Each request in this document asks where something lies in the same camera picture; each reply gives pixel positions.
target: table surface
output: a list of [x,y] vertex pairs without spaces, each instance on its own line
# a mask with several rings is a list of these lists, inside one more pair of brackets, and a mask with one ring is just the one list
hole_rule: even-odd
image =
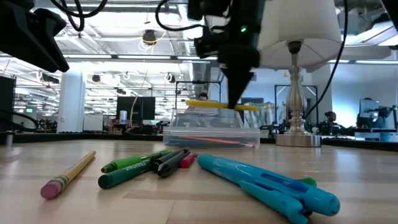
[[[237,185],[199,167],[160,179],[151,172],[109,190],[97,180],[114,158],[163,149],[161,142],[60,141],[0,146],[1,223],[38,224],[268,224],[289,223]],[[46,201],[41,187],[88,151],[96,158],[59,195]],[[314,213],[310,223],[398,223],[398,154],[323,146],[262,145],[260,149],[197,149],[263,167],[292,178],[313,177],[338,196],[335,217]]]

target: box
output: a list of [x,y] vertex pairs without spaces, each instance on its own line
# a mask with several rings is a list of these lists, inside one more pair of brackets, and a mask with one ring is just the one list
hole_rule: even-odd
[[260,130],[244,128],[237,111],[196,107],[173,111],[163,142],[169,147],[258,148]]

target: pen clip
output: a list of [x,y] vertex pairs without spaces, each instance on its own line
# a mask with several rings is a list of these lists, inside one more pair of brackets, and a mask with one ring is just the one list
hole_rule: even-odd
[[303,205],[298,200],[265,185],[250,183],[246,180],[240,181],[239,185],[246,193],[285,215],[292,223],[308,223],[307,218],[301,213]]

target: silver lamp base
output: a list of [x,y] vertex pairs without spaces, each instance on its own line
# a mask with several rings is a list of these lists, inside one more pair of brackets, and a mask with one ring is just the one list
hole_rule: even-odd
[[277,146],[321,147],[321,136],[311,134],[277,134],[275,143]]

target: black cable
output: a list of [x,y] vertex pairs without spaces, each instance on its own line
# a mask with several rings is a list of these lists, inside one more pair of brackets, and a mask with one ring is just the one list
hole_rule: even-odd
[[160,21],[160,19],[159,19],[159,12],[160,12],[160,10],[162,9],[162,6],[163,6],[164,4],[166,4],[167,2],[169,2],[169,1],[170,1],[170,0],[162,0],[162,1],[159,3],[159,5],[157,5],[157,7],[156,7],[155,19],[156,19],[157,24],[158,24],[161,28],[163,28],[163,29],[165,29],[165,30],[168,30],[168,31],[175,31],[175,32],[178,32],[178,31],[185,31],[185,30],[189,30],[189,29],[193,29],[193,28],[197,28],[197,27],[206,27],[206,26],[201,25],[201,24],[195,24],[195,25],[187,26],[187,27],[172,28],[172,27],[168,27],[168,26],[164,25],[163,23],[161,23],[161,21]]
[[[57,2],[57,0],[51,0],[51,2],[52,2],[52,4],[54,4],[57,8],[59,8],[62,12],[64,12],[68,16],[69,22],[72,25],[72,27],[76,31],[81,32],[81,31],[83,31],[83,29],[85,27],[85,18],[90,18],[90,17],[93,17],[93,16],[97,15],[98,13],[100,13],[104,9],[106,3],[108,3],[108,0],[102,0],[101,3],[99,4],[99,6],[94,11],[89,12],[87,14],[83,13],[83,9],[81,7],[80,0],[75,0],[75,4],[76,4],[76,8],[78,10],[78,13],[75,13],[75,12],[69,10],[65,0],[61,0],[62,5],[59,4]],[[75,21],[73,21],[72,16],[80,19],[79,26],[76,25]]]
[[330,83],[331,83],[333,77],[335,76],[337,65],[340,61],[341,55],[343,54],[343,50],[344,50],[344,46],[345,46],[346,38],[347,38],[347,30],[348,30],[348,3],[347,3],[347,0],[344,0],[344,17],[345,17],[345,21],[344,21],[343,42],[341,43],[341,47],[340,47],[340,50],[339,50],[337,58],[336,58],[335,66],[333,67],[333,70],[331,71],[330,78],[328,80],[328,83],[326,84],[326,87],[325,87],[323,93],[321,94],[321,97],[319,97],[317,103],[315,103],[315,105],[313,105],[312,108],[310,109],[310,111],[305,115],[304,119],[306,119],[311,114],[311,112],[322,101],[323,97],[325,96],[326,92],[329,89],[329,86],[330,86]]
[[[35,128],[25,128],[20,124],[10,121],[8,118],[4,117],[1,113],[12,114],[12,115],[26,118],[35,124]],[[9,126],[11,126],[14,129],[18,129],[20,131],[25,131],[25,132],[34,132],[34,131],[36,131],[37,128],[39,128],[39,124],[37,123],[37,121],[35,119],[31,118],[30,116],[16,113],[16,112],[5,111],[5,110],[0,110],[0,121],[6,122]]]

